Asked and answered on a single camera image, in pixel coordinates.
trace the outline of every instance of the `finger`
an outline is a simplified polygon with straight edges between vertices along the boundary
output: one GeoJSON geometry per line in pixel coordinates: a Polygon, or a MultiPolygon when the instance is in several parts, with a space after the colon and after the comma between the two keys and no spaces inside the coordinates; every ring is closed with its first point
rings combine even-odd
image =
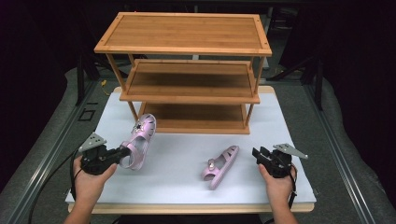
{"type": "Polygon", "coordinates": [[[262,174],[262,177],[263,177],[264,179],[267,178],[268,176],[270,176],[270,174],[268,173],[267,169],[266,169],[265,166],[262,165],[262,164],[259,164],[259,171],[260,171],[260,173],[262,174]]]}
{"type": "Polygon", "coordinates": [[[295,165],[293,163],[291,164],[290,172],[291,172],[291,175],[293,176],[293,178],[295,178],[297,176],[297,168],[295,167],[295,165]]]}
{"type": "Polygon", "coordinates": [[[82,158],[82,156],[79,156],[74,159],[74,162],[73,162],[74,172],[78,172],[81,169],[81,158],[82,158]]]}
{"type": "Polygon", "coordinates": [[[114,175],[116,170],[117,170],[117,164],[113,163],[103,172],[103,176],[106,179],[109,179],[112,175],[114,175]]]}

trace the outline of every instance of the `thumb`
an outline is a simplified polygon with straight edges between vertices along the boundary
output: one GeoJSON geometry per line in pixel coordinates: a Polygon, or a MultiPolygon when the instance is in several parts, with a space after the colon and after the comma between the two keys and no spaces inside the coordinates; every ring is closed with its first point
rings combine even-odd
{"type": "Polygon", "coordinates": [[[117,170],[117,164],[116,164],[116,163],[113,163],[113,164],[111,164],[111,165],[107,168],[107,170],[105,170],[105,171],[102,173],[102,175],[103,175],[106,179],[109,179],[112,175],[114,175],[114,173],[116,172],[116,170],[117,170]]]}
{"type": "Polygon", "coordinates": [[[268,177],[270,174],[268,174],[268,171],[267,171],[267,169],[265,168],[265,166],[264,165],[262,165],[262,164],[259,164],[259,171],[260,171],[260,173],[262,174],[262,177],[263,178],[266,178],[266,177],[268,177]]]}

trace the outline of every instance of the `human hand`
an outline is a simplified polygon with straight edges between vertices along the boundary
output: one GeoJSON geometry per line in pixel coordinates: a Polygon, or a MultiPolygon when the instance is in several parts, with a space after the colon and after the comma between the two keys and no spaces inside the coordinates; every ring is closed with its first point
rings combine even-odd
{"type": "MultiPolygon", "coordinates": [[[[289,196],[292,192],[291,178],[287,175],[283,178],[273,178],[267,169],[259,164],[259,171],[266,182],[267,196],[272,206],[288,204],[289,196]]],[[[296,176],[294,166],[291,166],[291,175],[296,176]]]]}
{"type": "Polygon", "coordinates": [[[76,203],[75,206],[84,206],[93,209],[106,181],[116,172],[117,164],[111,164],[101,175],[90,175],[81,170],[81,156],[74,160],[73,170],[75,176],[76,203]]]}

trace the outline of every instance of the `pink shoe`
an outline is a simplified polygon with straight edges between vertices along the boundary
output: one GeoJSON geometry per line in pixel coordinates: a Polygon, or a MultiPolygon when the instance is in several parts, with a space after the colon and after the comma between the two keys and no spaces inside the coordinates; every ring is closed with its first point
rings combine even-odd
{"type": "Polygon", "coordinates": [[[212,180],[209,186],[210,189],[218,187],[222,178],[233,165],[238,151],[238,146],[231,146],[225,149],[217,159],[210,159],[207,162],[207,167],[202,172],[202,178],[204,180],[212,180]]]}
{"type": "Polygon", "coordinates": [[[132,170],[140,170],[146,158],[149,142],[156,130],[156,119],[151,114],[144,114],[137,120],[131,131],[131,139],[123,141],[121,147],[131,150],[130,156],[120,160],[120,166],[132,170]]]}

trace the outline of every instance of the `wooden shelf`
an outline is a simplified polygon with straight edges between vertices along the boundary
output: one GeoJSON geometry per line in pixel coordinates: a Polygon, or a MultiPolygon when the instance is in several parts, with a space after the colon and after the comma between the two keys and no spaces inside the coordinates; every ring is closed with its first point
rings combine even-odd
{"type": "Polygon", "coordinates": [[[249,62],[136,60],[122,101],[240,105],[259,104],[249,62]]]}
{"type": "Polygon", "coordinates": [[[143,103],[139,115],[150,113],[159,133],[249,134],[245,105],[172,105],[143,103]]]}
{"type": "Polygon", "coordinates": [[[105,53],[138,119],[153,114],[159,133],[249,133],[262,70],[271,56],[259,15],[120,12],[94,51],[105,53]],[[128,55],[124,80],[114,54],[128,55]],[[249,61],[135,60],[134,54],[248,56],[249,61]],[[133,102],[142,102],[136,112],[133,102]]]}

